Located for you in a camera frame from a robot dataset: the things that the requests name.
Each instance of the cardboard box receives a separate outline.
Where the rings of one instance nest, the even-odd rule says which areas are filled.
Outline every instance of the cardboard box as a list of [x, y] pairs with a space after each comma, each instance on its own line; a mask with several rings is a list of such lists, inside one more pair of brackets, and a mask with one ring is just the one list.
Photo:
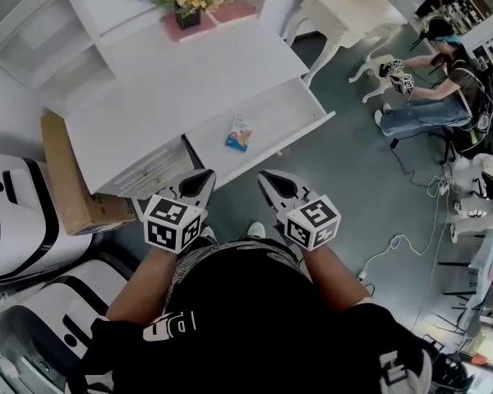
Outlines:
[[42, 138], [57, 211], [69, 235], [111, 231], [135, 220], [129, 199], [90, 195], [76, 163], [66, 123], [54, 113], [42, 117]]

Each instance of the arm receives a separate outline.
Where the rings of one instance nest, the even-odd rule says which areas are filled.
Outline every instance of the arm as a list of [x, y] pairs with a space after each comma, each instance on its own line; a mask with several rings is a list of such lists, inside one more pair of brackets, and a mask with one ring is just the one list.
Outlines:
[[371, 294], [347, 270], [338, 256], [327, 246], [311, 252], [302, 250], [312, 281], [320, 288], [334, 312], [343, 312]]
[[106, 318], [149, 325], [163, 313], [177, 256], [152, 248], [110, 305]]
[[456, 92], [459, 89], [459, 85], [448, 79], [436, 89], [424, 89], [415, 87], [412, 90], [412, 94], [421, 98], [440, 101], [441, 99], [450, 96], [453, 92]]
[[403, 65], [410, 68], [417, 67], [429, 67], [432, 66], [432, 61], [435, 59], [435, 56], [418, 56], [409, 58], [408, 60], [403, 61]]

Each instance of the fiducial marker cube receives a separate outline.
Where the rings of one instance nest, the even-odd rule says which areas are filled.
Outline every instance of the fiducial marker cube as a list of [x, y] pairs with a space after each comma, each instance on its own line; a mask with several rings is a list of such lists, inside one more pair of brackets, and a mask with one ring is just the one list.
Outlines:
[[285, 236], [312, 251], [336, 236], [341, 218], [329, 197], [322, 195], [287, 213]]
[[205, 210], [153, 195], [145, 211], [145, 241], [179, 254], [200, 235]]

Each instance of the curved table leg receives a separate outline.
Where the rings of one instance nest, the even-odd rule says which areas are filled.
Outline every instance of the curved table leg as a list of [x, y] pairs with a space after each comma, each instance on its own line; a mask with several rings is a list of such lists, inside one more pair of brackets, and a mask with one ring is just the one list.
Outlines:
[[354, 83], [363, 76], [363, 73], [370, 69], [372, 69], [372, 65], [369, 62], [366, 62], [360, 67], [360, 70], [358, 70], [358, 73], [354, 77], [349, 78], [348, 83]]
[[288, 21], [287, 45], [292, 47], [297, 36], [297, 31], [300, 25], [307, 19], [307, 15], [303, 9], [294, 13]]
[[378, 51], [379, 49], [383, 48], [387, 43], [391, 40], [391, 38], [394, 35], [394, 32], [396, 32], [399, 28], [395, 29], [387, 29], [387, 30], [382, 30], [378, 35], [380, 36], [380, 41], [378, 41], [378, 45], [372, 49], [372, 51], [369, 53], [369, 55], [366, 57], [365, 61], [369, 62], [372, 59], [372, 55]]
[[367, 103], [367, 101], [374, 96], [382, 95], [390, 87], [391, 86], [386, 83], [381, 83], [380, 87], [377, 90], [375, 90], [374, 92], [370, 92], [363, 97], [362, 103]]
[[316, 62], [312, 65], [311, 70], [305, 76], [303, 76], [303, 82], [307, 87], [311, 85], [312, 79], [314, 78], [316, 73], [320, 71], [325, 66], [325, 64], [332, 60], [332, 57], [334, 57], [334, 55], [336, 55], [336, 53], [338, 52], [339, 47], [339, 41], [333, 42], [331, 39], [329, 39], [326, 42], [323, 51], [321, 52]]

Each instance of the desk drawer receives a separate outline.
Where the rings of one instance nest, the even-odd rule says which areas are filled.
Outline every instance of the desk drawer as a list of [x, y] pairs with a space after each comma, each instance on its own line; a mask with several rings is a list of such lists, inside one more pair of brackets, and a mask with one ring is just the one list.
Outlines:
[[[329, 120], [316, 97], [294, 79], [219, 114], [187, 133], [187, 139], [205, 167], [217, 172], [216, 188], [253, 168]], [[225, 146], [235, 116], [252, 129], [248, 150]]]
[[177, 174], [193, 169], [190, 154], [180, 138], [142, 158], [113, 178], [99, 192], [135, 199], [148, 199]]

